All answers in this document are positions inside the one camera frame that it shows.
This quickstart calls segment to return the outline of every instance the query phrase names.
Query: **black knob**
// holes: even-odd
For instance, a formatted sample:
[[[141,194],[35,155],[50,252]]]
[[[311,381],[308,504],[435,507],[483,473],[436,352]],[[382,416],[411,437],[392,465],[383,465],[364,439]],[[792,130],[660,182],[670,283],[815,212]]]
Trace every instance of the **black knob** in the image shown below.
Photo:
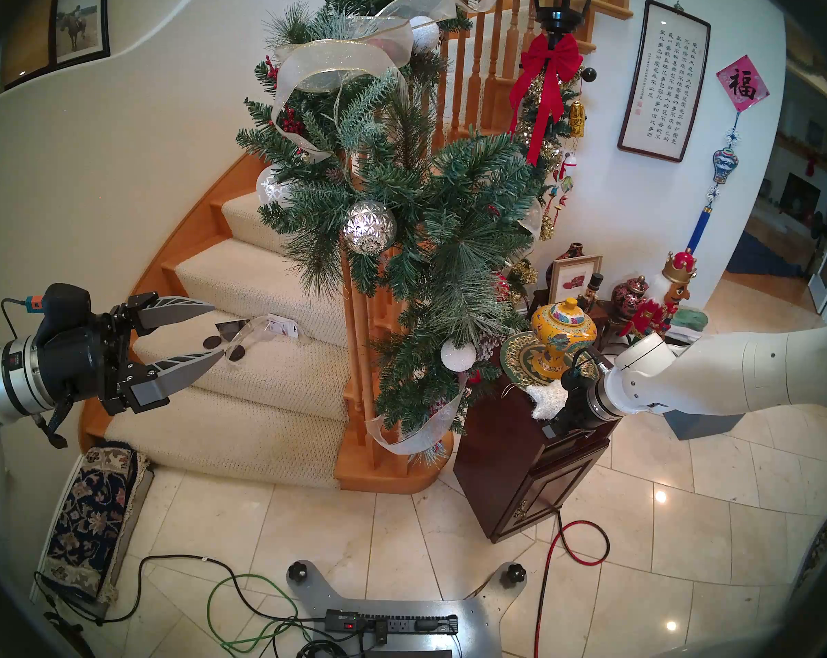
[[[289,578],[295,583],[302,583],[307,579],[307,565],[300,561],[295,561],[289,567]]]
[[[518,563],[513,563],[508,567],[508,580],[512,583],[522,583],[526,580],[526,569]]]

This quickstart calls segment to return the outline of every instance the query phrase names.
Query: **blue tassel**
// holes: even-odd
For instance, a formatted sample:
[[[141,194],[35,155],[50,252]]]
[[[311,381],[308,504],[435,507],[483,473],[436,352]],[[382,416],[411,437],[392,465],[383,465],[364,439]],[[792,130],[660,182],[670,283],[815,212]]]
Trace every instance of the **blue tassel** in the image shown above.
[[[691,239],[687,244],[687,248],[691,250],[692,253],[695,249],[697,249],[697,244],[700,242],[700,237],[703,235],[703,231],[706,230],[706,224],[709,221],[709,215],[711,213],[712,208],[709,205],[706,205],[700,213],[700,218],[697,219],[697,226],[694,227],[694,233],[691,235]]]

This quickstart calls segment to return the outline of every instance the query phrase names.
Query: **yellow ginger jar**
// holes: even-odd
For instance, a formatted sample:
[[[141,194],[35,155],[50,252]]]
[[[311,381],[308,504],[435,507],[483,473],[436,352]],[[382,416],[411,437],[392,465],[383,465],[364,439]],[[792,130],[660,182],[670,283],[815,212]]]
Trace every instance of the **yellow ginger jar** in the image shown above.
[[[533,368],[547,379],[559,379],[572,358],[596,341],[596,324],[572,297],[542,306],[532,317],[532,329],[545,348],[533,359]]]

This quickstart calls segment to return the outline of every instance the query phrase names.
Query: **green cable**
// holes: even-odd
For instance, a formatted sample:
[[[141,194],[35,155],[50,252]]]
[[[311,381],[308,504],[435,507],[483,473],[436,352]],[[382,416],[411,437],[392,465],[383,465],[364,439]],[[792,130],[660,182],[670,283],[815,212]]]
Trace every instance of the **green cable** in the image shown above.
[[[289,604],[291,604],[291,608],[293,608],[295,610],[294,616],[292,616],[292,617],[297,618],[297,616],[298,616],[298,607],[297,607],[297,605],[295,605],[295,603],[291,600],[291,598],[285,592],[283,592],[281,589],[279,589],[279,587],[277,587],[272,580],[269,580],[269,578],[266,578],[263,575],[256,575],[254,573],[241,573],[241,574],[236,575],[236,576],[232,575],[231,577],[225,578],[220,583],[216,583],[215,587],[213,587],[213,591],[211,591],[209,593],[209,598],[206,599],[206,623],[207,623],[207,625],[209,625],[210,632],[212,632],[213,635],[215,636],[215,638],[219,641],[219,645],[223,649],[225,649],[225,651],[227,651],[227,653],[229,655],[233,655],[232,651],[235,651],[238,654],[251,653],[252,651],[255,650],[255,647],[258,646],[258,642],[261,641],[262,639],[273,639],[274,637],[277,637],[280,634],[282,634],[283,632],[285,632],[286,630],[290,629],[290,627],[287,625],[286,627],[283,627],[282,629],[277,630],[274,633],[265,634],[266,631],[268,631],[271,627],[273,627],[273,625],[277,625],[277,623],[284,622],[284,621],[281,621],[281,620],[271,620],[271,622],[269,622],[267,625],[265,625],[262,628],[261,632],[258,633],[257,637],[251,637],[250,639],[235,639],[234,641],[229,641],[228,639],[223,639],[221,637],[221,635],[219,635],[219,633],[217,633],[215,631],[215,628],[213,627],[213,619],[211,617],[210,609],[212,608],[213,595],[215,594],[216,590],[219,589],[219,587],[221,587],[224,583],[228,582],[229,580],[233,580],[235,577],[237,577],[237,578],[257,578],[258,580],[265,581],[265,583],[268,583],[273,589],[275,589],[277,592],[279,592]],[[306,639],[307,641],[311,640],[310,639],[310,634],[307,633],[307,630],[305,630],[304,627],[301,626],[300,631],[304,635],[304,639]],[[245,648],[245,649],[244,648],[237,648],[237,644],[248,644],[250,641],[252,642],[252,646],[250,646],[249,648]]]

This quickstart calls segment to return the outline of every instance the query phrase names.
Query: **red cable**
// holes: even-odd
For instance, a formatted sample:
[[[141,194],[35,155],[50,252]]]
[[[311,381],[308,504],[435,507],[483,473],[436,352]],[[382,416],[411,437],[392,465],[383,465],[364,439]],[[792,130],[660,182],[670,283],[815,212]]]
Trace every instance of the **red cable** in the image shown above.
[[[592,521],[585,521],[585,520],[581,519],[581,520],[572,521],[572,523],[563,525],[562,520],[560,520],[560,512],[559,511],[556,513],[556,520],[558,521],[558,523],[560,525],[560,528],[559,528],[558,533],[556,534],[556,537],[550,543],[550,548],[548,549],[548,559],[547,559],[547,561],[544,562],[544,578],[542,578],[542,595],[539,597],[539,600],[538,600],[538,616],[536,617],[536,645],[535,645],[535,648],[533,649],[533,658],[538,658],[538,637],[539,637],[539,634],[541,633],[541,630],[542,630],[542,605],[544,604],[544,591],[545,591],[545,588],[547,587],[547,584],[548,584],[548,569],[550,568],[550,557],[554,553],[554,547],[556,547],[556,542],[558,540],[562,540],[563,541],[563,547],[565,547],[566,553],[568,553],[568,555],[570,555],[570,557],[572,559],[574,559],[574,561],[577,561],[582,566],[598,566],[598,565],[600,565],[603,561],[606,561],[606,559],[608,559],[608,550],[611,547],[611,543],[609,543],[609,541],[608,541],[608,535],[606,535],[606,532],[604,530],[602,530],[602,528],[600,528],[598,525],[594,524],[594,522],[592,522]],[[604,537],[606,539],[606,553],[604,553],[604,555],[602,555],[602,557],[600,557],[596,561],[584,561],[583,559],[579,559],[576,555],[574,555],[574,553],[572,553],[572,550],[570,550],[569,544],[566,542],[566,538],[564,537],[563,533],[565,532],[566,528],[569,528],[569,527],[571,527],[573,525],[576,525],[576,524],[592,525],[594,528],[596,528],[596,530],[598,530],[600,533],[602,533],[602,537]]]

